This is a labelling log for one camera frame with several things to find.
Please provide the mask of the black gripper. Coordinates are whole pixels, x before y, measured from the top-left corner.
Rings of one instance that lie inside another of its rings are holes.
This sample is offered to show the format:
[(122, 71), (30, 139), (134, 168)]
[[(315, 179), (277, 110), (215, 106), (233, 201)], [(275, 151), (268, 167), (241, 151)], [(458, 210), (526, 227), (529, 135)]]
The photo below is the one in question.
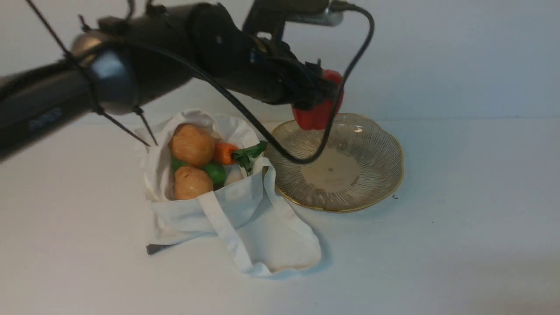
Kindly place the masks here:
[(312, 110), (319, 104), (334, 100), (338, 84), (326, 78), (320, 60), (302, 62), (283, 41), (254, 37), (250, 63), (272, 75), (272, 82), (279, 84), (282, 92), (273, 105), (290, 104), (298, 110)]

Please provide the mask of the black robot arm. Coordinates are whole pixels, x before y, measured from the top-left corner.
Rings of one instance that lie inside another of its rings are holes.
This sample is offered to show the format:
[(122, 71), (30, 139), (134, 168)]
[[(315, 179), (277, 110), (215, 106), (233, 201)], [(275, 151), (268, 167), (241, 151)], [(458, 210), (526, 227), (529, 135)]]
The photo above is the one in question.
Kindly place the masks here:
[(331, 25), (328, 0), (256, 0), (243, 28), (220, 3), (167, 7), (148, 1), (135, 18), (82, 27), (63, 59), (1, 78), (1, 159), (88, 113), (142, 114), (141, 107), (206, 81), (269, 105), (310, 110), (335, 95), (317, 64), (282, 41), (288, 21)]

